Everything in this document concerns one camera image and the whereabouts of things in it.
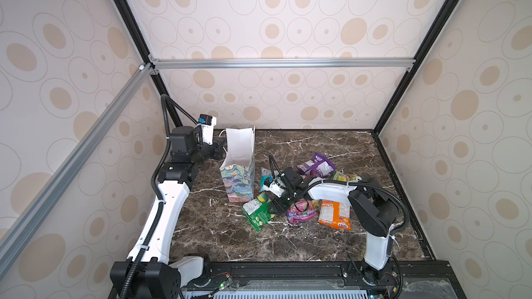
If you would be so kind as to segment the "left aluminium rail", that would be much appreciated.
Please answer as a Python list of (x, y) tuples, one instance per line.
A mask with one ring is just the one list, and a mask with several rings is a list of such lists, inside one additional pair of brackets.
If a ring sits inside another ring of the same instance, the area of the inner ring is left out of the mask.
[(1, 242), (2, 278), (10, 270), (66, 189), (69, 188), (73, 179), (129, 104), (144, 80), (152, 73), (153, 68), (154, 64), (147, 62), (137, 70), (63, 164), (51, 176), (41, 192), (13, 224)]

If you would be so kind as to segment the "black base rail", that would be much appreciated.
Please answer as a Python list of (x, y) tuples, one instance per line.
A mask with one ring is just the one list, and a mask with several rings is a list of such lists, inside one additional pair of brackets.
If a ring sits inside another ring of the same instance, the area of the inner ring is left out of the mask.
[(450, 263), (392, 260), (370, 274), (361, 262), (132, 261), (110, 271), (115, 298), (465, 298)]

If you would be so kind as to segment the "white patterned paper bag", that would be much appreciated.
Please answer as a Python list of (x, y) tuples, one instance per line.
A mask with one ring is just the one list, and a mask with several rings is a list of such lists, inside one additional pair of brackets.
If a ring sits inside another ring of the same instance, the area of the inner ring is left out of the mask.
[(254, 142), (255, 129), (225, 130), (226, 157), (220, 174), (230, 203), (245, 203), (254, 198)]

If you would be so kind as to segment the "back aluminium rail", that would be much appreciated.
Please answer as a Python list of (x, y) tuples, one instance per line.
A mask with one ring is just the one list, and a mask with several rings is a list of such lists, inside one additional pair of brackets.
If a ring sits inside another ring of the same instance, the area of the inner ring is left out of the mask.
[(153, 62), (156, 69), (300, 69), (412, 67), (414, 58), (293, 58), (293, 59), (219, 59), (163, 60)]

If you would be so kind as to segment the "purple snack packet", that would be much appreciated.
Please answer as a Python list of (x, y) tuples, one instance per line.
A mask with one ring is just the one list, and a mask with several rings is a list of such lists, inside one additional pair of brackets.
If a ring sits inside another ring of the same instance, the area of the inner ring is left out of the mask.
[(324, 155), (315, 153), (313, 158), (296, 166), (301, 174), (306, 176), (327, 178), (335, 170), (335, 165)]

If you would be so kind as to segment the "orange Fox's snack packet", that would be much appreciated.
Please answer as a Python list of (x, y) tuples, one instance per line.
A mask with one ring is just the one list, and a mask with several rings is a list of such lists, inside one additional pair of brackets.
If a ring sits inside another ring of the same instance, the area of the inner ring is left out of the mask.
[(347, 203), (321, 201), (318, 222), (339, 230), (351, 230), (351, 207)]

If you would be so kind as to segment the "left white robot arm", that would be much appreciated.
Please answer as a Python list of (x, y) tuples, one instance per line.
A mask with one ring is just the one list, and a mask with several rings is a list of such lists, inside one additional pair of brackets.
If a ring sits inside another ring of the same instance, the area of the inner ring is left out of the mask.
[(177, 127), (167, 132), (166, 148), (151, 179), (156, 198), (141, 235), (122, 262), (115, 262), (110, 278), (119, 298), (181, 298), (181, 288), (208, 277), (206, 258), (185, 256), (170, 262), (175, 227), (200, 168), (220, 160), (224, 138), (213, 125)]

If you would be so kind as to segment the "teal snack packet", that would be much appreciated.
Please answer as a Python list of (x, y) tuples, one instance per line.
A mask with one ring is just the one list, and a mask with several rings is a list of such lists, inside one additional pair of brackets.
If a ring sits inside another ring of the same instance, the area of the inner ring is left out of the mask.
[(268, 170), (264, 167), (261, 168), (261, 178), (260, 178), (260, 191), (269, 191), (271, 192), (272, 184), (275, 184), (274, 175), (271, 170)]

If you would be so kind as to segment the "pink Fox's candy packet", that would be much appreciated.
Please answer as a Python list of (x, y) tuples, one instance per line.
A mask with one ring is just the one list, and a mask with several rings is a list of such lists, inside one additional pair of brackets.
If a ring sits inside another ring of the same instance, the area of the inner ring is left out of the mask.
[(302, 199), (286, 211), (286, 217), (290, 224), (298, 224), (310, 221), (318, 216), (317, 209), (320, 206), (320, 200)]

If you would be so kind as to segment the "yellow green snack packet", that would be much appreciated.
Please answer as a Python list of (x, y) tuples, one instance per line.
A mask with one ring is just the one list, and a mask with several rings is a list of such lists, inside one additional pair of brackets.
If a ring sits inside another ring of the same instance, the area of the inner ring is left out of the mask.
[(330, 177), (331, 180), (334, 181), (343, 181), (343, 182), (356, 182), (360, 181), (361, 177), (357, 174), (345, 174), (343, 172), (340, 172), (339, 170), (335, 170)]

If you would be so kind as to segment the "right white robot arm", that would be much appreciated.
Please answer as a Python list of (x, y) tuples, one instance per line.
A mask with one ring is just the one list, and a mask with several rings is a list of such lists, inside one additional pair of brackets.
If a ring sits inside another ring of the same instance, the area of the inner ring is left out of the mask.
[(366, 231), (366, 252), (362, 271), (366, 275), (382, 273), (392, 256), (393, 239), (410, 224), (406, 206), (377, 181), (354, 181), (303, 177), (288, 167), (265, 180), (264, 190), (275, 195), (269, 212), (281, 215), (300, 200), (311, 199), (344, 203), (355, 213)]

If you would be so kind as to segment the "aluminium rail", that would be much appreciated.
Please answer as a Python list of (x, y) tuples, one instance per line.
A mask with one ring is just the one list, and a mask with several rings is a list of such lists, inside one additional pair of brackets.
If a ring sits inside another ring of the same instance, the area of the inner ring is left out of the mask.
[(300, 69), (412, 67), (414, 58), (293, 58), (293, 59), (219, 59), (163, 60), (153, 62), (156, 69)]
[(154, 64), (147, 62), (137, 70), (63, 164), (51, 176), (41, 192), (13, 224), (1, 242), (2, 278), (10, 270), (66, 189), (69, 188), (73, 179), (129, 104), (144, 80), (152, 73), (153, 68)]

